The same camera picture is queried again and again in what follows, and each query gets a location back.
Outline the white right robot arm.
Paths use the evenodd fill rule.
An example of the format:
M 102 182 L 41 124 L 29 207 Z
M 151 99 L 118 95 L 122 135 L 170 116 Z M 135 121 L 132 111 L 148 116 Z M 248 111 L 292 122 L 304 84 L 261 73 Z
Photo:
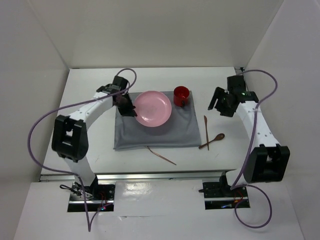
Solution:
M 216 109 L 223 117 L 238 115 L 249 137 L 242 167 L 224 172 L 219 178 L 218 190 L 223 196 L 247 184 L 280 182 L 284 178 L 290 150 L 274 137 L 260 105 L 256 93 L 246 89 L 242 75 L 229 76 L 227 88 L 217 87 L 214 91 L 208 109 Z

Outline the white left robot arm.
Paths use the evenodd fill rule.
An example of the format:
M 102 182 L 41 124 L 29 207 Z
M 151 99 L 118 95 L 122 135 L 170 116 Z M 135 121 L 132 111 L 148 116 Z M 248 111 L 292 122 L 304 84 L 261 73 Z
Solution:
M 87 159 L 88 129 L 106 111 L 117 107 L 122 117 L 136 117 L 135 106 L 126 90 L 129 81 L 115 76 L 113 82 L 96 90 L 93 102 L 69 115 L 58 115 L 54 122 L 51 148 L 63 158 L 71 172 L 77 174 L 75 185 L 88 200 L 99 193 L 98 178 Z

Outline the pink plate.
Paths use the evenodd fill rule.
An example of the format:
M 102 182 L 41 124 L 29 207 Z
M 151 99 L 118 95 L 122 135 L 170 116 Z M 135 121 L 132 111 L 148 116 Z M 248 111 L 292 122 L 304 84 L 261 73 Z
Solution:
M 159 91 L 151 90 L 139 94 L 133 105 L 137 122 L 149 128 L 162 126 L 172 114 L 170 99 Z

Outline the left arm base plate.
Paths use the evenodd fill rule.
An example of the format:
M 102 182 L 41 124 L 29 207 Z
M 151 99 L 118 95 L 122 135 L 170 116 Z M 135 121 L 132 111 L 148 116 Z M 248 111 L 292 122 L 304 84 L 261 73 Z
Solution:
M 72 184 L 68 200 L 67 212 L 85 212 L 84 196 L 81 189 Z M 114 211 L 115 184 L 98 184 L 93 194 L 85 193 L 88 212 L 96 212 L 101 208 L 101 212 Z

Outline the grey cloth placemat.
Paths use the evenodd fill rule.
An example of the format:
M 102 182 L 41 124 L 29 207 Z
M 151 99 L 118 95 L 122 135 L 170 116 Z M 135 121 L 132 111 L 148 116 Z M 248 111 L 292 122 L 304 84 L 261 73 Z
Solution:
M 147 127 L 133 117 L 115 113 L 114 146 L 116 151 L 152 148 L 191 148 L 201 144 L 201 136 L 194 107 L 193 94 L 188 104 L 178 107 L 174 103 L 170 118 L 157 127 Z

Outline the copper spoon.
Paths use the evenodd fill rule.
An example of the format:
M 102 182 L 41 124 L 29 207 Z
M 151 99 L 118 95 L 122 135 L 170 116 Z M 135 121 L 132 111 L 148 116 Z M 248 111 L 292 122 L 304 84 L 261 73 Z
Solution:
M 200 145 L 200 146 L 198 147 L 198 149 L 201 150 L 201 149 L 203 149 L 203 148 L 205 148 L 205 147 L 208 147 L 209 144 L 211 144 L 211 143 L 213 143 L 213 142 L 216 142 L 216 141 L 221 141 L 221 140 L 223 140 L 224 138 L 225 138 L 225 134 L 224 134 L 224 133 L 220 133 L 220 134 L 218 134 L 213 140 L 210 140 L 210 141 L 206 142 L 205 144 Z

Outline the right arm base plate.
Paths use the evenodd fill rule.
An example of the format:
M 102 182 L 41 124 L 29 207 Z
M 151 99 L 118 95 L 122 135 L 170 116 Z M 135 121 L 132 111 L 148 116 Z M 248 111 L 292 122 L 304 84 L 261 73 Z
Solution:
M 206 210 L 250 208 L 248 192 L 245 187 L 230 190 L 220 182 L 203 182 L 202 189 L 198 191 L 203 194 Z

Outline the red enamel mug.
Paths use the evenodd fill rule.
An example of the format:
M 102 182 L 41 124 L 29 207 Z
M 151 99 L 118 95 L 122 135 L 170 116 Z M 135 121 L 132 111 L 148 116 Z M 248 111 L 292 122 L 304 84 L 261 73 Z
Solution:
M 173 91 L 173 102 L 176 106 L 184 108 L 188 104 L 190 91 L 185 86 L 177 86 Z

